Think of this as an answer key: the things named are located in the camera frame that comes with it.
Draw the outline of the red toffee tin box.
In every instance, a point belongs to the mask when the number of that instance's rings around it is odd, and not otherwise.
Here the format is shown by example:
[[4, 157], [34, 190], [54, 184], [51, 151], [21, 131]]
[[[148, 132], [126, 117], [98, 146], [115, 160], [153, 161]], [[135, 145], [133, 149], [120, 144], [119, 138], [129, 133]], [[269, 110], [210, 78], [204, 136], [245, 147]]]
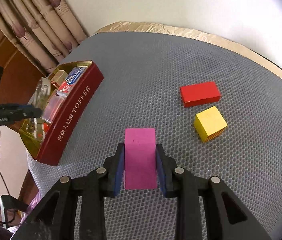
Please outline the red toffee tin box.
[[[27, 151], [40, 163], [58, 165], [82, 112], [103, 80], [102, 72], [93, 61], [60, 64], [47, 79], [51, 80], [58, 70], [65, 70], [69, 74], [77, 66], [88, 66], [88, 69], [69, 95], [66, 98], [58, 96], [58, 88], [51, 84], [51, 94], [41, 117], [26, 119], [19, 130]], [[43, 122], [50, 124], [50, 128], [45, 139], [39, 141], [36, 138], [36, 128], [37, 124]]]

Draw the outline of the yellow red striped cube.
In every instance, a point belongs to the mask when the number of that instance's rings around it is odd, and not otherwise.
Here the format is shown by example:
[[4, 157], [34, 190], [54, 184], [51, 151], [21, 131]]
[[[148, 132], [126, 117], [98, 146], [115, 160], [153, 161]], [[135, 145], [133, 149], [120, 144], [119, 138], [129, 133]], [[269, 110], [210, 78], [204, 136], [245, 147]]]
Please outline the yellow red striped cube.
[[210, 107], [194, 118], [194, 128], [202, 142], [207, 142], [219, 136], [228, 124], [216, 106]]

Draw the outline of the pink wooden block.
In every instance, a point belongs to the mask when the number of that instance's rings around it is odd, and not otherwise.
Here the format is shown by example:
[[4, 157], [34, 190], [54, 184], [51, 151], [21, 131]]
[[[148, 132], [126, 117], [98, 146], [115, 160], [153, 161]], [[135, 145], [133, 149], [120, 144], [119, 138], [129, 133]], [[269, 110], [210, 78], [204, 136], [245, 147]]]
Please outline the pink wooden block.
[[125, 189], [149, 190], [156, 187], [155, 129], [125, 129]]

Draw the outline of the red wooden block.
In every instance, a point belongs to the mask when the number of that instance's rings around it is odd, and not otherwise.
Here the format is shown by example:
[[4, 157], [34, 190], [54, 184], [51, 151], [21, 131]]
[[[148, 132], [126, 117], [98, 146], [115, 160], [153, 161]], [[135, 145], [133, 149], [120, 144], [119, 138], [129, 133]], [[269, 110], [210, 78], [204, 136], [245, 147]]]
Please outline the red wooden block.
[[185, 108], [213, 103], [221, 99], [221, 93], [213, 81], [182, 86], [180, 93]]

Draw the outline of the orange square plastic case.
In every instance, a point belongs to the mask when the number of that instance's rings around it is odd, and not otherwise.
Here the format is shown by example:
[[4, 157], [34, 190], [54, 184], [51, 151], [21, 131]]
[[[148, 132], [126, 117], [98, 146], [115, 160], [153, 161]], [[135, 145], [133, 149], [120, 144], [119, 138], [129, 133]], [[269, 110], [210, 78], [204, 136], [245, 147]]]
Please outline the orange square plastic case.
[[41, 124], [37, 124], [36, 128], [36, 138], [39, 141], [43, 141], [48, 133], [48, 130], [50, 128], [50, 124], [43, 122]]

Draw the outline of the brown wooden door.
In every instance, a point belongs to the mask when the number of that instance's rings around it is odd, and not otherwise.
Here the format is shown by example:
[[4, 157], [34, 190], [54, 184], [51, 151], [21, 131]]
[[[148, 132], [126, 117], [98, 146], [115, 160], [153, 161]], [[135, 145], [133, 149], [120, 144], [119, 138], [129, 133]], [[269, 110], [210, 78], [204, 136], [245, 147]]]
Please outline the brown wooden door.
[[0, 30], [0, 105], [27, 105], [38, 81], [46, 73], [39, 70]]

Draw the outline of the blue red card pack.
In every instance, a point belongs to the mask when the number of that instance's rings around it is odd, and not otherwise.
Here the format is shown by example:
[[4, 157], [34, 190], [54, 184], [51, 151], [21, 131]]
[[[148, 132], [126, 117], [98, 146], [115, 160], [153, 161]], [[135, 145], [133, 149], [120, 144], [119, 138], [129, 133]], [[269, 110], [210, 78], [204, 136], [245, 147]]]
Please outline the blue red card pack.
[[62, 82], [60, 87], [57, 89], [56, 94], [58, 96], [67, 97], [69, 93], [74, 89], [76, 83], [88, 69], [88, 66], [77, 66], [74, 67], [66, 79]]

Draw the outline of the beige leaf print curtain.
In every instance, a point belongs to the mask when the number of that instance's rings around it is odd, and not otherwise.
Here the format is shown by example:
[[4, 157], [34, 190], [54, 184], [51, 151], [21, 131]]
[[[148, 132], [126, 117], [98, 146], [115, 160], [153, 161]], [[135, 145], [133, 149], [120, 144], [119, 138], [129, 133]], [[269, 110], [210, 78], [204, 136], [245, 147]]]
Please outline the beige leaf print curtain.
[[45, 74], [87, 38], [65, 0], [0, 0], [0, 30]]

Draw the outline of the grey honeycomb mesh mat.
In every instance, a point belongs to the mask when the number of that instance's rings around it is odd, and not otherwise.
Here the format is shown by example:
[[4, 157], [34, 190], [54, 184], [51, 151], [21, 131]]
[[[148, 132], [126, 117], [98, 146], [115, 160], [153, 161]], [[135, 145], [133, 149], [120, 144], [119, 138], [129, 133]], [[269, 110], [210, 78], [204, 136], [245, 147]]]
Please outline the grey honeycomb mesh mat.
[[[165, 154], [195, 176], [219, 176], [272, 239], [282, 238], [282, 79], [230, 50], [154, 33], [100, 33], [66, 62], [91, 60], [104, 79], [81, 115], [58, 166], [29, 159], [41, 194], [64, 175], [101, 166], [127, 128], [154, 128]], [[213, 81], [227, 122], [202, 142], [193, 127], [207, 105], [185, 108], [180, 87]]]

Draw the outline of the gold foil table edge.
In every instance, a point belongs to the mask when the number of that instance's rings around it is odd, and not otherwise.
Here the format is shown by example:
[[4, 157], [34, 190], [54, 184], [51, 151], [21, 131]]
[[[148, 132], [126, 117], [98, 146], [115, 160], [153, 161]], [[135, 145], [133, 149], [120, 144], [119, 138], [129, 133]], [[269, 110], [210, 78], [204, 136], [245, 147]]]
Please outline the gold foil table edge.
[[96, 31], [99, 33], [117, 33], [117, 32], [138, 32], [138, 33], [154, 33], [154, 34], [165, 34], [171, 36], [179, 36], [184, 38], [190, 38], [192, 40], [206, 42], [208, 44], [213, 44], [215, 46], [228, 49], [234, 53], [240, 54], [255, 63], [266, 68], [274, 75], [282, 79], [282, 69], [271, 62], [270, 60], [264, 58], [253, 50], [230, 40], [227, 40], [221, 36], [214, 34], [208, 34], [196, 29], [174, 27], [162, 23], [150, 23], [150, 22], [129, 22], [129, 21], [119, 21], [111, 23], [102, 27]]

